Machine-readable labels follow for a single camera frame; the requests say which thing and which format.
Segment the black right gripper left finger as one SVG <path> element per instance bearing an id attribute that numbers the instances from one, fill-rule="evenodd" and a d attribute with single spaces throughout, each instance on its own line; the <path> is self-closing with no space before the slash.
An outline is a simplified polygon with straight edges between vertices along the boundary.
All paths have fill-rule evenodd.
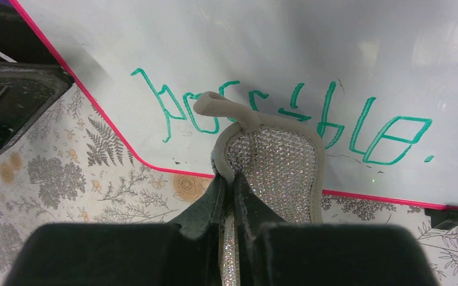
<path id="1" fill-rule="evenodd" d="M 26 241 L 6 285 L 221 285 L 226 181 L 166 223 L 52 223 Z"/>

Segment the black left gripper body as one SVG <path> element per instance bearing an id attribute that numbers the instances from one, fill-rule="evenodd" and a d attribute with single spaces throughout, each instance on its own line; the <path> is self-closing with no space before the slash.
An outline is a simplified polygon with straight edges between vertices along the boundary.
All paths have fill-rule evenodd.
<path id="1" fill-rule="evenodd" d="M 32 28 L 6 1 L 0 2 L 0 52 L 18 63 L 57 64 Z"/>

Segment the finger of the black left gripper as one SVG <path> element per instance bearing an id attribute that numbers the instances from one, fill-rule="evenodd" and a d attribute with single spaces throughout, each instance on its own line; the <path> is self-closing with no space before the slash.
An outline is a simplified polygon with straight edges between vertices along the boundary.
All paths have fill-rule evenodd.
<path id="1" fill-rule="evenodd" d="M 0 62 L 0 154 L 74 84 L 62 67 Z"/>

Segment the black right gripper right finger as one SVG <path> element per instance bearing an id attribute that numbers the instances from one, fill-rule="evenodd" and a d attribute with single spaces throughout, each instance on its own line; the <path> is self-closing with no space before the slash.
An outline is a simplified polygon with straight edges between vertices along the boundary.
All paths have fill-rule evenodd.
<path id="1" fill-rule="evenodd" d="M 393 225 L 287 223 L 233 183 L 242 285 L 436 285 L 408 230 Z"/>

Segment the grey glitter eraser mitt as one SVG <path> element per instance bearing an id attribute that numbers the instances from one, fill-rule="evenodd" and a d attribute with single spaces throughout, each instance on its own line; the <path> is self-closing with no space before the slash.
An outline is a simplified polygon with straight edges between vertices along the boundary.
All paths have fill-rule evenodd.
<path id="1" fill-rule="evenodd" d="M 201 94 L 197 114 L 230 117 L 214 145 L 216 174 L 236 185 L 243 175 L 250 191 L 289 223 L 321 223 L 326 154 L 320 136 L 308 126 L 255 111 L 216 92 Z"/>

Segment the pink framed whiteboard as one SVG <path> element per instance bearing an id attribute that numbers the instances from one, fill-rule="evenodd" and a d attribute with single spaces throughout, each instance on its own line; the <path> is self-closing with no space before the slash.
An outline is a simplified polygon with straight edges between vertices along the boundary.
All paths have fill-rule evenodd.
<path id="1" fill-rule="evenodd" d="M 140 162 L 211 176 L 214 91 L 316 130 L 326 194 L 458 207 L 458 1 L 13 1 Z"/>

